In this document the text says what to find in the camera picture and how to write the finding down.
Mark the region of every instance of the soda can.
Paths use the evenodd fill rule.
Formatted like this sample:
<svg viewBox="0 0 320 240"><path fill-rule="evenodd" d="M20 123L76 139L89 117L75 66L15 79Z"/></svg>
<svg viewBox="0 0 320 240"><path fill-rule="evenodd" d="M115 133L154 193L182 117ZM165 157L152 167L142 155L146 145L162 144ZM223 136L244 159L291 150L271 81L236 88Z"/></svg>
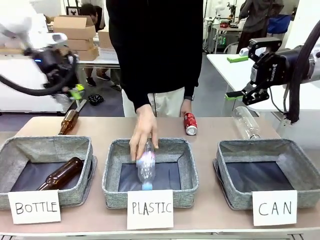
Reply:
<svg viewBox="0 0 320 240"><path fill-rule="evenodd" d="M197 134L198 126L197 126L195 115L193 115L191 112L187 112L184 115L183 123L184 123L184 129L186 134L191 136Z"/></svg>

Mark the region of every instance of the paper sign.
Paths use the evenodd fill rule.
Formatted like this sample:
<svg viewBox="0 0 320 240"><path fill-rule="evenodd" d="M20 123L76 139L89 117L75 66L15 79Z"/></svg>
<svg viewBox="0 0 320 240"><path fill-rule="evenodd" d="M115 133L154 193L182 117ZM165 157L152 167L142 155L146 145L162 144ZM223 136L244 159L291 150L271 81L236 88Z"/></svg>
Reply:
<svg viewBox="0 0 320 240"><path fill-rule="evenodd" d="M174 227L172 190L128 191L127 229Z"/></svg>
<svg viewBox="0 0 320 240"><path fill-rule="evenodd" d="M8 192L14 224L60 222L58 190Z"/></svg>
<svg viewBox="0 0 320 240"><path fill-rule="evenodd" d="M297 223L296 190L253 191L253 225L271 226Z"/></svg>

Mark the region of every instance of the storage bin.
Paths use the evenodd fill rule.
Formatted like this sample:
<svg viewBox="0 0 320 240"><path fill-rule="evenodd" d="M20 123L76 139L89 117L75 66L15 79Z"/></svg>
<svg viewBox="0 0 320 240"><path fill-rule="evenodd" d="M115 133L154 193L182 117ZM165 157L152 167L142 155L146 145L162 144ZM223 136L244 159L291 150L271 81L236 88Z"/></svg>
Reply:
<svg viewBox="0 0 320 240"><path fill-rule="evenodd" d="M102 177L107 208L127 208L128 191L141 190L129 139L111 143ZM160 138L155 151L154 190L173 189L173 207L190 208L199 185L190 144L182 138Z"/></svg>
<svg viewBox="0 0 320 240"><path fill-rule="evenodd" d="M218 177L232 209L252 209L253 191L297 190L298 208L320 199L320 173L292 140L221 141Z"/></svg>
<svg viewBox="0 0 320 240"><path fill-rule="evenodd" d="M82 204L89 193L97 160L91 139L85 136L38 136L9 138L0 150L0 209L10 209L8 192L35 191L73 157L83 160L83 169L58 191L61 207Z"/></svg>

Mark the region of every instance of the person's right hand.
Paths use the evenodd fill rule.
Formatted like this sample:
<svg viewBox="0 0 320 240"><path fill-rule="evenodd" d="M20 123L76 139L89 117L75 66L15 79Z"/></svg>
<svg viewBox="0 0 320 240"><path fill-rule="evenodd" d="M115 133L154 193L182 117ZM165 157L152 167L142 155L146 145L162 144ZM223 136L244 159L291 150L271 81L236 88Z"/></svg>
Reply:
<svg viewBox="0 0 320 240"><path fill-rule="evenodd" d="M147 139L151 134L153 146L158 147L158 129L156 117L149 104L136 110L137 121L130 140L130 154L132 161L140 159L144 153Z"/></svg>

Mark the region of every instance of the watch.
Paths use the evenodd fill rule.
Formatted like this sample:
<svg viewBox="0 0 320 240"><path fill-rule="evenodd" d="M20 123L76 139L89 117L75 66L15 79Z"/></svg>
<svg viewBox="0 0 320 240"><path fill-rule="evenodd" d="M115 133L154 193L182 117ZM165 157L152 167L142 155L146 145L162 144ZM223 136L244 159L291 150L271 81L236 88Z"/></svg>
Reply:
<svg viewBox="0 0 320 240"><path fill-rule="evenodd" d="M192 95L192 96L184 96L184 99L193 101L193 100L195 99L195 95Z"/></svg>

